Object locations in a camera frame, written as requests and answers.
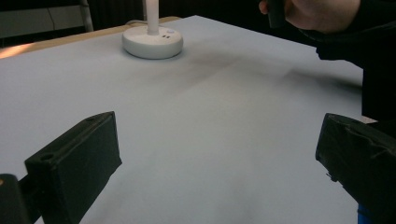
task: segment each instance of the lamp base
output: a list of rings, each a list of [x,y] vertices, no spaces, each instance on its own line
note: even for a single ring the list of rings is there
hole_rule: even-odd
[[[158,35],[148,35],[148,27],[139,26],[123,33],[122,45],[139,58],[166,59],[181,52],[183,37],[179,32],[165,27],[159,27]]]

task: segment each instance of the human hand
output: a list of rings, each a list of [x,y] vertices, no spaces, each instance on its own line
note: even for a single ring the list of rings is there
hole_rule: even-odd
[[[323,34],[344,31],[358,13],[361,0],[283,0],[286,21],[297,28]],[[262,14],[271,10],[266,0],[259,4]]]

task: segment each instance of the white table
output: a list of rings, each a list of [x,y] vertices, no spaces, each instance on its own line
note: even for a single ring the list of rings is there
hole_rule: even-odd
[[[322,119],[361,117],[361,70],[201,17],[166,23],[175,58],[121,33],[0,60],[0,172],[115,111],[123,165],[82,223],[350,224],[357,204],[315,160]]]

